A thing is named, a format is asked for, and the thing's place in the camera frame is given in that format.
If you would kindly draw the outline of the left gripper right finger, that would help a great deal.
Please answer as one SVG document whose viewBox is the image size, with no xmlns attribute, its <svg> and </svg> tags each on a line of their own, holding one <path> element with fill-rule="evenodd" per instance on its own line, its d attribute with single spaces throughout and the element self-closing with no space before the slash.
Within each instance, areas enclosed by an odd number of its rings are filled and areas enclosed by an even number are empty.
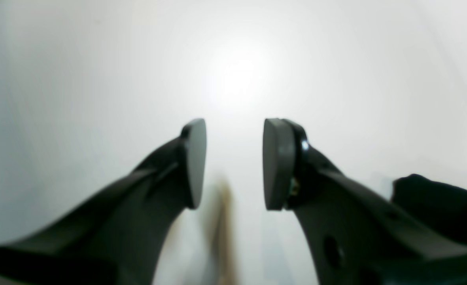
<svg viewBox="0 0 467 285">
<path fill-rule="evenodd" d="M 467 245 L 344 175 L 288 119 L 263 126 L 269 211 L 294 213 L 321 285 L 467 285 Z"/>
</svg>

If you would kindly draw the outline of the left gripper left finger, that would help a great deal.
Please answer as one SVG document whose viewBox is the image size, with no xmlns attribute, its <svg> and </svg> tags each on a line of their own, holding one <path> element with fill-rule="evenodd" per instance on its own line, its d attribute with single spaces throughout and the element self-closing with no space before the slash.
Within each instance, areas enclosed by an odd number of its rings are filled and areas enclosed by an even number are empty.
<svg viewBox="0 0 467 285">
<path fill-rule="evenodd" d="M 52 225 L 0 245 L 0 277 L 30 285 L 150 285 L 175 219 L 201 202 L 206 121 Z"/>
</svg>

